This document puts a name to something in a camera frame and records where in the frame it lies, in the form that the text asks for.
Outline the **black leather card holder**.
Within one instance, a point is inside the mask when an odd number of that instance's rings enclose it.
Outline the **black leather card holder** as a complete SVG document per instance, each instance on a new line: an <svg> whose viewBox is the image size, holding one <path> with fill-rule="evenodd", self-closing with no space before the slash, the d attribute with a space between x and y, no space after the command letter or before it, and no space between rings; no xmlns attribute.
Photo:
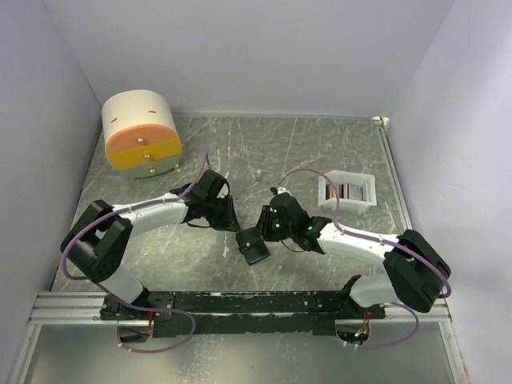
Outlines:
<svg viewBox="0 0 512 384"><path fill-rule="evenodd" d="M235 234L238 250L247 264L252 266L270 256L260 232L255 228L247 228Z"/></svg>

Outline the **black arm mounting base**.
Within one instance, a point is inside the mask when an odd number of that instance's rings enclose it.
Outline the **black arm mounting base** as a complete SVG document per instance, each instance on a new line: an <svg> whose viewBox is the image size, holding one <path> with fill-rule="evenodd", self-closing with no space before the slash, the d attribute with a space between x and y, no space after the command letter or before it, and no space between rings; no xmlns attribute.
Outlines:
<svg viewBox="0 0 512 384"><path fill-rule="evenodd" d="M195 320L196 334L270 334L304 332L318 336L336 334L336 321L360 323L365 313L383 319L380 305L364 309L345 291L201 292L154 291L144 303L163 312L130 309L107 296L100 310L105 321L144 322L156 338L186 335Z"/></svg>

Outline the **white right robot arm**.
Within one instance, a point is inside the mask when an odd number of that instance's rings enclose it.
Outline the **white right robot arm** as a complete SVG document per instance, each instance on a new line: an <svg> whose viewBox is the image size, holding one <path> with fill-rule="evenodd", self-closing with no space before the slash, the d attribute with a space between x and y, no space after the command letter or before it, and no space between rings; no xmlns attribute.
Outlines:
<svg viewBox="0 0 512 384"><path fill-rule="evenodd" d="M381 274L354 278L340 297L340 311L356 318L366 308L399 302L427 313L447 290L451 270L415 230L375 234L343 226L331 218L310 216L285 192L262 208L256 224L264 242L292 240L304 251L349 256L383 268Z"/></svg>

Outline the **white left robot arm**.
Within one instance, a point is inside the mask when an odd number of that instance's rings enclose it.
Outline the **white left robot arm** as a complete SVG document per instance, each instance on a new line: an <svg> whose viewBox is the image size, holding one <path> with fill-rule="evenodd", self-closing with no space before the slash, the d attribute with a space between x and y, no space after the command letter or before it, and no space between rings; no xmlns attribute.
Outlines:
<svg viewBox="0 0 512 384"><path fill-rule="evenodd" d="M85 279L120 299L120 309L129 318L142 318L150 308L149 291L122 264L128 242L160 227L202 218L214 230L241 229L230 185L213 170L159 198L117 206L96 200L62 241L61 267L70 261Z"/></svg>

